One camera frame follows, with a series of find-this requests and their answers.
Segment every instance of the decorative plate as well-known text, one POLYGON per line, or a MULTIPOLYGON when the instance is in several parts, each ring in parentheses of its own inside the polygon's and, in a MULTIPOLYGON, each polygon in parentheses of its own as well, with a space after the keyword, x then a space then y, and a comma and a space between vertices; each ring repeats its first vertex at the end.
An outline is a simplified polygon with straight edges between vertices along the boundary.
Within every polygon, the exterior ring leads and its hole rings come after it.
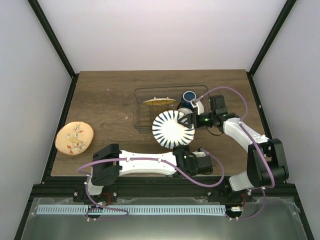
POLYGON ((147 101, 144 101, 144 104, 147 105, 166 105, 166 104, 173 104, 176 100, 171 98, 154 98, 147 101))
POLYGON ((55 138, 56 149, 66 155, 82 154, 94 138, 93 128, 83 121, 73 121, 65 125, 55 138))
POLYGON ((188 145, 195 137, 195 128, 191 129, 178 123, 185 114, 177 110, 160 113, 153 121, 152 134, 156 141, 167 149, 178 145, 188 145))

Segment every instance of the white wall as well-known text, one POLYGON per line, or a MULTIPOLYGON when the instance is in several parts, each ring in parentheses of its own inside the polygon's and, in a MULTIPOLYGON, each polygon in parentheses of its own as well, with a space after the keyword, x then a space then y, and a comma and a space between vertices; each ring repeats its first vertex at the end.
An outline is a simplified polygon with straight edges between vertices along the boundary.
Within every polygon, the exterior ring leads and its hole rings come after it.
POLYGON ((0 1, 0 239, 41 180, 70 80, 28 1, 0 1))
POLYGON ((39 0, 70 63, 249 70, 285 0, 39 0))
POLYGON ((297 1, 255 75, 271 131, 283 141, 315 239, 320 239, 320 1, 297 1))

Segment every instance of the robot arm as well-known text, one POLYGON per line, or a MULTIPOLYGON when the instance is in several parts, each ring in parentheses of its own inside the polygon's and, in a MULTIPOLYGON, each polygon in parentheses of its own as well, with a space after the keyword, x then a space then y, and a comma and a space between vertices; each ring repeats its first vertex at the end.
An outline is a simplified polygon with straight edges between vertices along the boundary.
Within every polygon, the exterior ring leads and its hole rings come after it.
MULTIPOLYGON (((178 120, 178 123, 191 128, 216 127, 222 133, 233 138, 247 151, 246 171, 233 175, 229 178, 229 185, 233 191, 241 191, 253 187, 268 186, 271 184, 270 176, 263 164, 257 149, 247 134, 240 127, 240 118, 234 113, 228 113, 224 97, 217 95, 210 97, 211 111, 203 113, 203 105, 193 102, 192 105, 199 106, 197 113, 186 114, 178 120)), ((248 127, 243 122, 241 125, 253 137, 261 152, 266 157, 271 157, 268 166, 276 182, 288 179, 289 171, 283 145, 278 139, 269 139, 248 127)), ((92 177, 88 183, 90 195, 99 195, 103 186, 112 185, 118 176, 132 173, 157 173, 167 176, 180 176, 176 170, 160 161, 134 160, 130 158, 153 158, 162 159, 177 166, 189 176, 207 174, 213 171, 212 162, 205 153, 190 152, 188 145, 178 146, 173 152, 162 154, 141 154, 128 151, 120 151, 118 144, 111 144, 100 150, 93 156, 93 161, 112 158, 126 158, 127 161, 115 163, 97 164, 92 167, 92 177)))
MULTIPOLYGON (((267 169, 253 142, 240 127, 241 119, 239 116, 234 113, 228 113, 225 99, 222 95, 212 96, 209 98, 209 101, 211 112, 187 114, 178 120, 179 124, 187 128, 190 128, 191 125, 194 125, 195 128, 216 127, 222 133, 233 138, 247 151, 246 171, 229 178, 229 184, 233 191, 270 185, 271 179, 267 169)), ((198 102, 194 100, 192 106, 197 108, 198 102)), ((257 133, 243 122, 241 122, 241 125, 257 143, 264 156, 271 158, 271 161, 267 164, 275 181, 283 182, 287 180, 289 178, 289 171, 282 142, 278 139, 269 139, 265 135, 257 133)))
POLYGON ((188 145, 177 146, 173 148, 173 152, 149 154, 120 150, 118 144, 110 144, 94 154, 93 162, 113 158, 126 160, 106 162, 92 166, 92 176, 88 182, 90 195, 101 194, 104 186, 112 185, 119 176, 127 174, 156 173, 166 176, 181 176, 174 167, 161 160, 177 166, 189 176, 209 174, 213 171, 211 158, 200 150, 191 152, 188 145))

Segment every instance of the dish rack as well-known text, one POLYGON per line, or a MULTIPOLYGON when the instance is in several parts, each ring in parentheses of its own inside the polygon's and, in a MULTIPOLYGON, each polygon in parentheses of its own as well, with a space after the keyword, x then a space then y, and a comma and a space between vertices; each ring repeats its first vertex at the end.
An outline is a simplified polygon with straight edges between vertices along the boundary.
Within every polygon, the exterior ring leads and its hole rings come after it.
MULTIPOLYGON (((197 97, 200 97, 208 91, 205 85, 182 85, 182 86, 159 86, 144 87, 134 90, 134 111, 133 125, 140 133, 152 131, 154 119, 162 112, 168 110, 177 110, 181 103, 184 92, 192 91, 197 97), (146 104, 145 101, 152 99, 174 99, 175 102, 164 101, 164 104, 146 104)), ((209 96, 202 99, 204 112, 210 111, 209 96)))

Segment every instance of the wooden table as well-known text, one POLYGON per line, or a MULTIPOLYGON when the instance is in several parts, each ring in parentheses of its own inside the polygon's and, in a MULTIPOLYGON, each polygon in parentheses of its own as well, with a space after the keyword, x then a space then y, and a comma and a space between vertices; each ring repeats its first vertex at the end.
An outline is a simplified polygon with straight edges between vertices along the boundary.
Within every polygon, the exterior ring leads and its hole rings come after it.
MULTIPOLYGON (((245 123, 264 134, 254 96, 244 70, 155 70, 155 71, 82 71, 74 91, 66 124, 83 121, 94 129, 91 146, 77 156, 56 154, 52 176, 76 176, 77 168, 92 161, 93 154, 112 143, 137 153, 164 153, 151 132, 139 133, 133 125, 134 90, 143 87, 206 85, 208 89, 228 86, 239 91, 248 103, 245 123)), ((230 90, 217 90, 212 95, 224 95, 229 112, 245 113, 244 103, 230 90)), ((227 175, 243 172, 247 153, 236 141, 226 136, 212 136, 206 129, 196 129, 190 144, 195 151, 203 147, 224 165, 227 175)), ((213 162, 214 175, 221 174, 213 162)))

